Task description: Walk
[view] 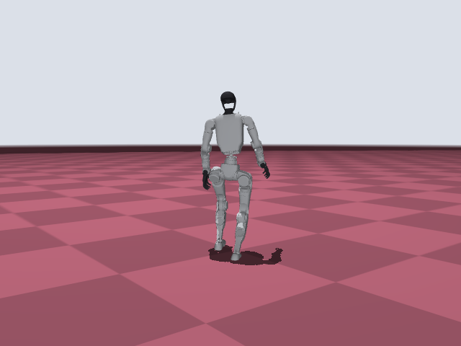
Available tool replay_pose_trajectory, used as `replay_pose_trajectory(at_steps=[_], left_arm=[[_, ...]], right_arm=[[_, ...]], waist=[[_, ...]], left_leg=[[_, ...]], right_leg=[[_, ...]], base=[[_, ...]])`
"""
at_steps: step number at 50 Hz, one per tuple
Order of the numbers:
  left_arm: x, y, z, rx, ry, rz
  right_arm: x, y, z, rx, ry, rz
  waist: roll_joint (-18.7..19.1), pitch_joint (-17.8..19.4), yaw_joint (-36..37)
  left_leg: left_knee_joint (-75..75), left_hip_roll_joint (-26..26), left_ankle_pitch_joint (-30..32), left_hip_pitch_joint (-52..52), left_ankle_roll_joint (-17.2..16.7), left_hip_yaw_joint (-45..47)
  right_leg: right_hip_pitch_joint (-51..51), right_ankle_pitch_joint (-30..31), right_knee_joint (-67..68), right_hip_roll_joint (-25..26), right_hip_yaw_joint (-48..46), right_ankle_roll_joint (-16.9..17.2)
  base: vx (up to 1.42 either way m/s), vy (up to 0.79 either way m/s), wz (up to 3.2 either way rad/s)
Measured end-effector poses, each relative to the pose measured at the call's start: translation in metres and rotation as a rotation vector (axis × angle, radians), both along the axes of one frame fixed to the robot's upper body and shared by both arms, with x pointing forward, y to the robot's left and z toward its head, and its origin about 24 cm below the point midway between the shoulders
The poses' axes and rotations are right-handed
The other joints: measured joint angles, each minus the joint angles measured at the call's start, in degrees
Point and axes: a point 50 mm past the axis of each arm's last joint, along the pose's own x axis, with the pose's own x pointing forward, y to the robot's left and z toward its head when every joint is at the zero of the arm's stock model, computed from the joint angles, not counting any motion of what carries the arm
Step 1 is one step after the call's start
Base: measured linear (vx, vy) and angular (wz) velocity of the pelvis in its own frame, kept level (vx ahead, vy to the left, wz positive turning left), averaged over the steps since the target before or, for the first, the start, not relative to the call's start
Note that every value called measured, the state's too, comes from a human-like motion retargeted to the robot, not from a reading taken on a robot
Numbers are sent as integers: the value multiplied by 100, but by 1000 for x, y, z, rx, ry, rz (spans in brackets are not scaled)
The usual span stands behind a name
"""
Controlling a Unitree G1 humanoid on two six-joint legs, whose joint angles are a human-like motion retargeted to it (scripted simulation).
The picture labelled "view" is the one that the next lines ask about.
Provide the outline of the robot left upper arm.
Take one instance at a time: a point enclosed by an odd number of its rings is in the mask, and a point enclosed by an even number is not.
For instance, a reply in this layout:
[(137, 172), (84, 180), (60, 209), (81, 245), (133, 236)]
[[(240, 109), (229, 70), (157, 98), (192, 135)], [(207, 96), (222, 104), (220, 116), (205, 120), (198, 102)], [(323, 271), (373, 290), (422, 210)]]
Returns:
[(210, 153), (212, 151), (212, 145), (210, 145), (210, 141), (212, 138), (213, 131), (215, 129), (215, 118), (209, 119), (205, 123), (205, 131), (203, 134), (203, 142), (201, 151), (205, 153)]

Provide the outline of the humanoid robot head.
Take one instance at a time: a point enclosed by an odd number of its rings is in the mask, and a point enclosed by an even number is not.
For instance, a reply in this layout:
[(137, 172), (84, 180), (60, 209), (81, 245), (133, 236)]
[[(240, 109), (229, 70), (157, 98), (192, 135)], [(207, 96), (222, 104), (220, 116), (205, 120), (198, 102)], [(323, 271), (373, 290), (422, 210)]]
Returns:
[[(233, 111), (235, 110), (236, 107), (236, 97), (232, 92), (223, 92), (220, 100), (222, 102), (223, 109), (225, 110), (223, 115), (229, 115), (229, 114), (234, 114)], [(225, 109), (224, 104), (229, 104), (229, 103), (234, 103), (233, 108), (227, 108)]]

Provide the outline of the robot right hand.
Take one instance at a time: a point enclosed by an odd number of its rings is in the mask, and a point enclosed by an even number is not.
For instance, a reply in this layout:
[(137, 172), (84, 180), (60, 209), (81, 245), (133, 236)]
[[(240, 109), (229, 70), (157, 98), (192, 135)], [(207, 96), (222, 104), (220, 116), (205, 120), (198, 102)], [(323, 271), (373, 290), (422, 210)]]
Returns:
[(266, 178), (269, 178), (270, 173), (269, 173), (269, 169), (268, 169), (268, 167), (267, 167), (267, 163), (266, 163), (266, 162), (265, 162), (265, 163), (261, 163), (260, 166), (261, 166), (261, 168), (264, 168), (264, 169), (265, 169), (263, 173), (266, 172), (266, 174), (265, 174), (264, 176), (266, 176)]

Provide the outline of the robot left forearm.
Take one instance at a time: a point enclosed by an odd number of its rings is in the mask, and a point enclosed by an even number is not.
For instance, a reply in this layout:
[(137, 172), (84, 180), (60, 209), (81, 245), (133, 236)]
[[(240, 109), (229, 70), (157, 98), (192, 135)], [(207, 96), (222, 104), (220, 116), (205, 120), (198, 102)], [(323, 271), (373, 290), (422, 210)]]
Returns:
[(207, 170), (207, 174), (210, 173), (210, 154), (209, 153), (205, 153), (205, 152), (202, 152), (201, 151), (201, 158), (202, 158), (202, 172), (204, 170)]

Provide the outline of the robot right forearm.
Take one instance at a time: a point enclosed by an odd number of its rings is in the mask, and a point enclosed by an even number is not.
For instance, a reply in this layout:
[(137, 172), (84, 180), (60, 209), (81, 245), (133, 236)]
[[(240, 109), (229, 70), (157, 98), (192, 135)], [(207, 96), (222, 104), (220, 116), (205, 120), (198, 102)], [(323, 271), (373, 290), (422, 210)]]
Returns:
[[(260, 141), (261, 143), (261, 141)], [(261, 163), (265, 163), (264, 161), (264, 154), (263, 154), (263, 147), (262, 147), (262, 144), (261, 144), (261, 147), (260, 148), (256, 148), (254, 149), (254, 152), (256, 154), (256, 160), (257, 160), (257, 164), (260, 166)]]

